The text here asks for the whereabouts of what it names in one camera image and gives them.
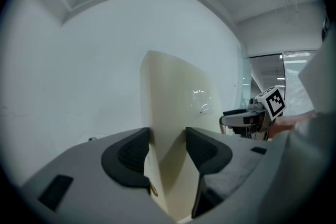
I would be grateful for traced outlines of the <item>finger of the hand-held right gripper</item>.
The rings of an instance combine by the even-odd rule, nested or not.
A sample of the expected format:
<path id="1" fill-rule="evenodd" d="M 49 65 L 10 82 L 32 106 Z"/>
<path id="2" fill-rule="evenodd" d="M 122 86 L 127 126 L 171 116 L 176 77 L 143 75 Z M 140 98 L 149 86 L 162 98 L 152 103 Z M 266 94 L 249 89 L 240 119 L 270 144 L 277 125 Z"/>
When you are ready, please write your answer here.
<path id="1" fill-rule="evenodd" d="M 246 112 L 249 112 L 249 109 L 235 109 L 235 110 L 225 111 L 223 112 L 223 115 L 236 115 L 236 114 L 242 114 Z"/>
<path id="2" fill-rule="evenodd" d="M 249 126 L 252 117 L 252 114 L 223 115 L 219 122 L 225 126 Z"/>

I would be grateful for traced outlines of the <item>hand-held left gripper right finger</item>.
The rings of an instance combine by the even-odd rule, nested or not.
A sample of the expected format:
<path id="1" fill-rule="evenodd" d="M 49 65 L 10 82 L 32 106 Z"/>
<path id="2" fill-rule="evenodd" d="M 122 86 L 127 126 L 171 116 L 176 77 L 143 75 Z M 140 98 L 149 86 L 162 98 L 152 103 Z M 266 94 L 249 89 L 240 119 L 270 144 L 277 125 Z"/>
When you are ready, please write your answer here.
<path id="1" fill-rule="evenodd" d="M 265 141 L 185 129 L 186 150 L 199 172 L 193 219 L 228 199 L 250 176 L 265 155 Z"/>

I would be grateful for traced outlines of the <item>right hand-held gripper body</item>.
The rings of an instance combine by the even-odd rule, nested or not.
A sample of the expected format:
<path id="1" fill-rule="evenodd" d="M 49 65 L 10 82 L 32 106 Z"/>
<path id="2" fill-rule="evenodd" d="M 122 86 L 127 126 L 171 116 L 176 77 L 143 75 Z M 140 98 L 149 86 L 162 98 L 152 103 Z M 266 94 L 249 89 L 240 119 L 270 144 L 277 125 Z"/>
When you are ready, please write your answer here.
<path id="1" fill-rule="evenodd" d="M 243 116 L 243 126 L 233 127 L 233 132 L 244 138 L 256 139 L 263 134 L 263 140 L 269 139 L 269 132 L 275 119 L 282 115 L 286 104 L 278 86 L 271 87 L 250 99 Z"/>

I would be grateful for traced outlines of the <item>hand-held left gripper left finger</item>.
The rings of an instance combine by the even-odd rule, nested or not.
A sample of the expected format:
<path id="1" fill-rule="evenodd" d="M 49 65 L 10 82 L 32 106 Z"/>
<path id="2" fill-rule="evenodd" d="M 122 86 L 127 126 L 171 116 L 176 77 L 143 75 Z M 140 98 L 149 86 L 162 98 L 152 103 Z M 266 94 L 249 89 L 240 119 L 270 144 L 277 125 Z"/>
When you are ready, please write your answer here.
<path id="1" fill-rule="evenodd" d="M 23 199 L 45 224 L 174 224 L 144 175 L 149 138 L 145 127 L 73 146 L 24 183 Z"/>

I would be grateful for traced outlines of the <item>cream rectangular board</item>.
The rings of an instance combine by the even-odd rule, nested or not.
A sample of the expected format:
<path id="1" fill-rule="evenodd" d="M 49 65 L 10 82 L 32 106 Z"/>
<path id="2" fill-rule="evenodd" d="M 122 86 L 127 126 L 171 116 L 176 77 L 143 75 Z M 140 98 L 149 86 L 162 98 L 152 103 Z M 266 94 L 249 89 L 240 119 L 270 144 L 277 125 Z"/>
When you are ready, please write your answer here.
<path id="1" fill-rule="evenodd" d="M 149 51 L 140 66 L 141 120 L 150 129 L 144 174 L 152 199 L 174 221 L 191 217 L 199 173 L 185 129 L 220 133 L 222 103 L 213 79 L 178 57 Z"/>

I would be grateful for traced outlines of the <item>person's right forearm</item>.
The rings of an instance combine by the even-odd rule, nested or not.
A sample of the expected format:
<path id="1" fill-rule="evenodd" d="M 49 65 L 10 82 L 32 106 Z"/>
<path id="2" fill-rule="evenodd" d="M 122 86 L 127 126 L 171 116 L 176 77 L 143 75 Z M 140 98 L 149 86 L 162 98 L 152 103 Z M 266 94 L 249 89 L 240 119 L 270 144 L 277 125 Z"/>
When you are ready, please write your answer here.
<path id="1" fill-rule="evenodd" d="M 271 126 L 268 132 L 268 138 L 273 138 L 276 134 L 283 131 L 290 131 L 298 123 L 309 120 L 315 116 L 316 113 L 314 110 L 299 115 L 279 116 L 275 119 L 273 125 Z"/>

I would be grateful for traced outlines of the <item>person's right hand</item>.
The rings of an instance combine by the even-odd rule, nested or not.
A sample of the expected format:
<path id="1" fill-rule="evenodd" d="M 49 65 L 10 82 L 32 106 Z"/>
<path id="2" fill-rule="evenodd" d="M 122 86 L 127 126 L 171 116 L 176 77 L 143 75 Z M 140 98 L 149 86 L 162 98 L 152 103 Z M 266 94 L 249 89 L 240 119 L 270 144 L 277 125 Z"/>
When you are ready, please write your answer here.
<path id="1" fill-rule="evenodd" d="M 227 126 L 235 133 L 246 132 L 251 125 L 254 125 L 256 120 L 253 117 L 239 117 L 233 120 L 233 126 Z"/>

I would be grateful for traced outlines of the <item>white window blinds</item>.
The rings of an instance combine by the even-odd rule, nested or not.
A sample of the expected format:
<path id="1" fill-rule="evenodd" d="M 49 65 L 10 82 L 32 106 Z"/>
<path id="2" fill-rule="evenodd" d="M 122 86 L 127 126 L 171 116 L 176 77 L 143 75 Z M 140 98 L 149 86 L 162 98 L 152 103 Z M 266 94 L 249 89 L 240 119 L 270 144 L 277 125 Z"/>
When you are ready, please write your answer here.
<path id="1" fill-rule="evenodd" d="M 315 56 L 316 51 L 291 51 L 282 54 L 285 68 L 285 102 L 283 115 L 303 114 L 313 109 L 311 100 L 298 75 Z"/>

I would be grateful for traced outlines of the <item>frosted glass door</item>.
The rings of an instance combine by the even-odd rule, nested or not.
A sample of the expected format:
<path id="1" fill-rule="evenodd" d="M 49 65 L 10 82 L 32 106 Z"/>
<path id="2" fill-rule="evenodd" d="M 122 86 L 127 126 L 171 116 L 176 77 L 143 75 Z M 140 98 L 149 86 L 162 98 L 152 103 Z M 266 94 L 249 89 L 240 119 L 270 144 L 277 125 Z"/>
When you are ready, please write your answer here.
<path id="1" fill-rule="evenodd" d="M 236 83 L 235 106 L 238 109 L 248 107 L 251 93 L 251 65 L 250 56 L 245 46 L 241 43 L 237 49 L 238 55 L 238 77 Z"/>

